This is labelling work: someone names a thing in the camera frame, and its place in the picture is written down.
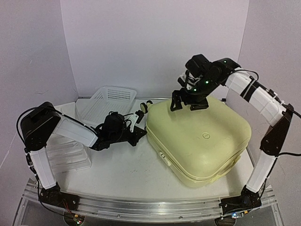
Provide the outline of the pale yellow hard-shell suitcase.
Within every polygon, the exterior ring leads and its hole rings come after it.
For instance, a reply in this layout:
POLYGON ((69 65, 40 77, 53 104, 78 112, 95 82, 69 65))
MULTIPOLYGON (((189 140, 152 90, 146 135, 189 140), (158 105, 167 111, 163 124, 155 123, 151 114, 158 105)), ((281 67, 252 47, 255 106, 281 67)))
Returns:
POLYGON ((222 101, 209 97, 203 110, 170 110, 171 100, 147 101, 147 139, 160 159, 187 187, 198 188, 225 176, 248 146, 251 126, 222 101))

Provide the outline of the white perforated plastic basket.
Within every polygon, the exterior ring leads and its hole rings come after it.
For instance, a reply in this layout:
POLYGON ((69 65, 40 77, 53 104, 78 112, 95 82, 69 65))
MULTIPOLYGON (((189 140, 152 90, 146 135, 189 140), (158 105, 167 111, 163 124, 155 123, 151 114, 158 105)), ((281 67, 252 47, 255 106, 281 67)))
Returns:
POLYGON ((79 118, 86 125, 95 127, 104 122, 109 112, 129 113, 137 92, 133 89, 103 86, 88 100, 79 118))

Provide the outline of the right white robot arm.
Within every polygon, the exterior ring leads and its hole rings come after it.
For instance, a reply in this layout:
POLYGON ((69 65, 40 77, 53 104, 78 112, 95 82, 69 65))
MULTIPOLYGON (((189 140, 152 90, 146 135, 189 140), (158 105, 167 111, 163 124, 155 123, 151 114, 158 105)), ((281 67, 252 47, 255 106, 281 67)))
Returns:
POLYGON ((261 199, 259 190, 266 184, 277 158, 283 154, 281 149, 296 114, 294 108, 262 85, 257 72, 242 68, 230 58, 209 61, 198 54, 187 61, 185 68, 185 73, 178 78, 181 88, 172 93, 171 111, 181 110, 184 105, 193 111, 207 109, 207 97, 224 86, 240 95, 268 124, 260 143, 259 159, 237 197, 237 205, 246 209, 261 199))

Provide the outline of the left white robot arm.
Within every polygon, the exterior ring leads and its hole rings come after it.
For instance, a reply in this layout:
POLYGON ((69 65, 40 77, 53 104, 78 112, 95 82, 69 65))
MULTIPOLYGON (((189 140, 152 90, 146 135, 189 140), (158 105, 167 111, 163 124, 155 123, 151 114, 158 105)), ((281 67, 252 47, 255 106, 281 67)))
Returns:
POLYGON ((144 115, 144 110, 125 115, 111 111, 103 123, 90 127, 55 109, 51 102, 44 102, 21 113, 16 121, 16 130, 24 145, 29 168, 46 189, 45 198, 54 206, 63 202, 62 193, 54 188, 58 185, 47 155, 49 140, 60 136, 95 151, 123 142, 136 146, 147 133, 137 126, 144 115))

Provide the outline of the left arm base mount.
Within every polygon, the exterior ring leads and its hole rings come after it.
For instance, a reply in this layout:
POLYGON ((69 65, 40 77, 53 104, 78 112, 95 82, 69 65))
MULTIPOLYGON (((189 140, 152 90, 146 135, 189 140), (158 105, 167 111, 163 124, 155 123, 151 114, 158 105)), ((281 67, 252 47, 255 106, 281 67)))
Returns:
POLYGON ((77 210, 79 206, 79 196, 62 192, 58 183, 49 189, 42 188, 39 200, 42 203, 69 210, 77 210))

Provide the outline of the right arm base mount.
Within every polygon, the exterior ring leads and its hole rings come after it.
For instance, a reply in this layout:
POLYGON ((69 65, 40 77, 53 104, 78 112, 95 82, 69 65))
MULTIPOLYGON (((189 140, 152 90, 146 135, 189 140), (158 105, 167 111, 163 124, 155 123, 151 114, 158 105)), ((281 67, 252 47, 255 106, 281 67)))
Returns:
POLYGON ((244 186, 239 196, 223 198, 219 206, 222 208, 222 216, 229 216, 261 207, 261 196, 259 192, 254 193, 244 186))

